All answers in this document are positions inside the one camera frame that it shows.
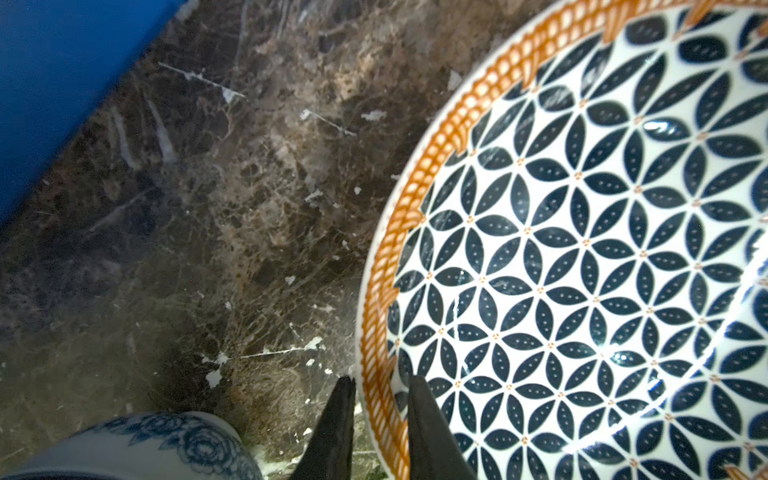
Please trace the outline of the orange rimmed geometric plate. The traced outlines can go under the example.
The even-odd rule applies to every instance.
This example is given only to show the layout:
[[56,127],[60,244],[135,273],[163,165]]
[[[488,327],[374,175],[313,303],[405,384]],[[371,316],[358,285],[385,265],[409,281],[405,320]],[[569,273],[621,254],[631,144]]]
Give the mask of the orange rimmed geometric plate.
[[374,236],[357,376],[480,479],[767,475],[767,5],[559,1],[429,126]]

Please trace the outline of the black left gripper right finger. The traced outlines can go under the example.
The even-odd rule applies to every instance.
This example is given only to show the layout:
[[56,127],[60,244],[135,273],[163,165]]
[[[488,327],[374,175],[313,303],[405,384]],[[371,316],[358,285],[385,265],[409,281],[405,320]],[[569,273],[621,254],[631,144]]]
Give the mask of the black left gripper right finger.
[[475,479],[427,381],[412,376],[408,392],[411,479]]

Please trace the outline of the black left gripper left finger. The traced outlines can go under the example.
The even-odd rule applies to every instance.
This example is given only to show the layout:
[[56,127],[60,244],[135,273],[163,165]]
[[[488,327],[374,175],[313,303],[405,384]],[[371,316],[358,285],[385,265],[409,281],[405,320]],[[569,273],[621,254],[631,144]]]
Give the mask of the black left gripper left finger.
[[355,389],[351,377],[338,379],[292,480],[351,478]]

